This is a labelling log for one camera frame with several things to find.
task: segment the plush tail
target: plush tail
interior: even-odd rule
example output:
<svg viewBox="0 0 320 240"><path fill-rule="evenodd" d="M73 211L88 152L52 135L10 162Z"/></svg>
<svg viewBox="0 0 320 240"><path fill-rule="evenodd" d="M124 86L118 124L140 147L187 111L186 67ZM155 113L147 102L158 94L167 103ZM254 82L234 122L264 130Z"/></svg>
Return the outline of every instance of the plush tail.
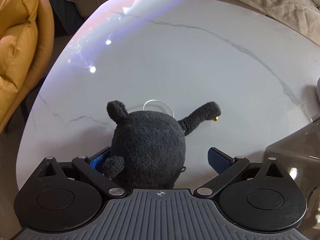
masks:
<svg viewBox="0 0 320 240"><path fill-rule="evenodd" d="M118 124L121 120L128 117L128 112L125 109L124 103L120 101L111 101L107 104L107 112L110 118Z"/></svg>
<svg viewBox="0 0 320 240"><path fill-rule="evenodd" d="M203 121L213 120L220 115L221 110L218 104L215 102L209 102L193 111L191 115L178 121L178 123L184 130L184 136L187 136Z"/></svg>
<svg viewBox="0 0 320 240"><path fill-rule="evenodd" d="M115 178L124 168L122 156L112 156L107 158L103 165L103 175L109 179Z"/></svg>

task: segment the black plush toy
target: black plush toy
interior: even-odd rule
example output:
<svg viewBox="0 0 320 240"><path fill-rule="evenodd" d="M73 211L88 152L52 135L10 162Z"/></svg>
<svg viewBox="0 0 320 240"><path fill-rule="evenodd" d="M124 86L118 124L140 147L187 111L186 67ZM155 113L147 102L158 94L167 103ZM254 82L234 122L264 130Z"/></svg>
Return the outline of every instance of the black plush toy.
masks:
<svg viewBox="0 0 320 240"><path fill-rule="evenodd" d="M119 101L109 102L107 111L117 127L110 157L103 164L104 175L128 189L173 188L185 160L184 137L201 122L221 114L215 102L206 103L180 121L155 111L128 114Z"/></svg>

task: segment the white marble table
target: white marble table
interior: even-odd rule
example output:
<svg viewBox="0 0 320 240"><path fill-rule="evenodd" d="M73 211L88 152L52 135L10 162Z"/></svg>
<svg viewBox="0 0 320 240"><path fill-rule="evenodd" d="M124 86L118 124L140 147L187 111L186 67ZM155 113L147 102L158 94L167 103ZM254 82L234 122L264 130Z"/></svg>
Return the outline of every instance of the white marble table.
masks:
<svg viewBox="0 0 320 240"><path fill-rule="evenodd" d="M110 146L116 124L108 101L131 112L158 99L178 120L214 100L222 115L186 137L187 170L176 183L196 188L216 175L210 147L260 161L266 146L320 112L319 62L311 41L235 5L107 1L63 50L36 98L18 153L18 186L45 156L66 162Z"/></svg>

